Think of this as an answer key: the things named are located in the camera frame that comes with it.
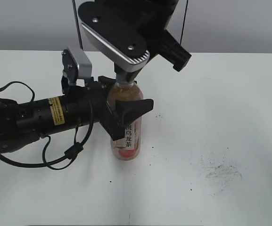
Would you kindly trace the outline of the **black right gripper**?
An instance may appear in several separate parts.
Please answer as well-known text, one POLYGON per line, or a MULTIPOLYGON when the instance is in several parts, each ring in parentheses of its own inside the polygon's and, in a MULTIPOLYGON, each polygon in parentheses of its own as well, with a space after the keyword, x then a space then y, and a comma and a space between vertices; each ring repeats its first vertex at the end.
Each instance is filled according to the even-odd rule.
POLYGON ((180 72, 192 55, 166 30, 177 0, 97 0, 133 27, 147 42, 151 55, 114 62, 116 81, 131 83, 155 55, 160 54, 180 72))

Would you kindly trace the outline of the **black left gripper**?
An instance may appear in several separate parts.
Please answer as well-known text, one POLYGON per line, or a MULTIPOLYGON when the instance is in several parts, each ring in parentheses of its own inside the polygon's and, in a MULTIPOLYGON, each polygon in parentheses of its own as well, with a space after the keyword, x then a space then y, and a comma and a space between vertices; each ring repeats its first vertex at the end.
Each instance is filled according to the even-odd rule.
POLYGON ((115 101, 115 111, 107 102, 107 95, 116 79, 99 76, 88 80, 84 87, 64 82, 64 119, 68 128, 99 122, 113 140, 124 137, 124 126, 153 110, 154 100, 115 101))

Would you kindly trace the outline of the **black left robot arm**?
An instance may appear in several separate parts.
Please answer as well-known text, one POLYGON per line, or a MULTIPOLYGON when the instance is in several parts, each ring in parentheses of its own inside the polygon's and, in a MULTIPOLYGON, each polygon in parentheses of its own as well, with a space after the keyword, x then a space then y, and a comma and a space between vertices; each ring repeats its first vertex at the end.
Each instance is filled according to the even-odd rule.
POLYGON ((153 109, 154 101, 107 102, 115 80, 91 78, 84 87, 67 86, 62 96, 19 104, 0 98, 0 153, 11 153, 45 135, 99 122, 113 140, 124 138, 125 128, 153 109))

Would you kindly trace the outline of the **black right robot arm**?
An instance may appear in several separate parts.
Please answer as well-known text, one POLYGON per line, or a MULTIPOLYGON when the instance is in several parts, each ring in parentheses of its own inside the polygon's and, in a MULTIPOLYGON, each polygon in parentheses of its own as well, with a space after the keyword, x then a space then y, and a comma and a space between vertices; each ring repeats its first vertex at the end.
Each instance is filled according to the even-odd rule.
POLYGON ((181 71, 191 58, 181 44, 167 31, 177 0, 96 0, 133 27, 146 41, 149 60, 161 55, 181 71))

